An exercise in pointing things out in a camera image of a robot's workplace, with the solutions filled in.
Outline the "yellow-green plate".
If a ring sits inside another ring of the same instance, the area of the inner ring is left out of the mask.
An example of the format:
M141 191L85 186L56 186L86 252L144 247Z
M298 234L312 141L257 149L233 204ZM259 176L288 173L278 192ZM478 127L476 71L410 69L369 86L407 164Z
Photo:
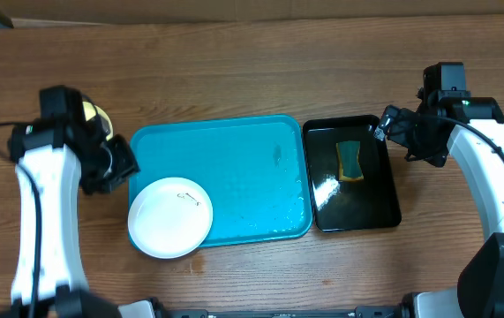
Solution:
M103 109L88 101L83 101L83 110L87 121L94 120L97 117L101 120L106 140L110 140L114 136L112 122L108 114Z

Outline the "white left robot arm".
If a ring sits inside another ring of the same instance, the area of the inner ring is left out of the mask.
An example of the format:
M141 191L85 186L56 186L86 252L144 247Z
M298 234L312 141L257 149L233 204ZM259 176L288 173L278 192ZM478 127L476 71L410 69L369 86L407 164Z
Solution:
M19 259L4 317L154 317L144 299L116 305L90 292L79 251L78 196L109 193L138 165L127 141L98 119L16 123L11 160L19 182Z

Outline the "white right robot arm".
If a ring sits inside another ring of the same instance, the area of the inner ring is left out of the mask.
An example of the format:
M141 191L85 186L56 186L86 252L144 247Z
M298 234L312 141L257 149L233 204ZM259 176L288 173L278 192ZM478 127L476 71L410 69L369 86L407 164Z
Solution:
M504 115L493 98L447 97L416 111L385 108L374 131L406 161L451 155L477 206L485 242L455 287L405 298L411 317L504 317Z

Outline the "yellow green sponge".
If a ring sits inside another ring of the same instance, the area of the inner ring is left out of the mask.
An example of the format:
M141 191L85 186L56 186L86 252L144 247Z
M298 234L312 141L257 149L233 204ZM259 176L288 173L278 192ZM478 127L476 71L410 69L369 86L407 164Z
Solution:
M338 142L336 145L338 158L338 180L344 182L357 182L364 179L359 163L361 144L356 140Z

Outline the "white plate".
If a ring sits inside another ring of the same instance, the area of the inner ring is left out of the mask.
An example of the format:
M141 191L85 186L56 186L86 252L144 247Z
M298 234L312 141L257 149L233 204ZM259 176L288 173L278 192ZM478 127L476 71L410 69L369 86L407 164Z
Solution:
M128 215L132 244L158 259L190 254L205 240L213 223L207 192L187 178L162 178L134 198Z

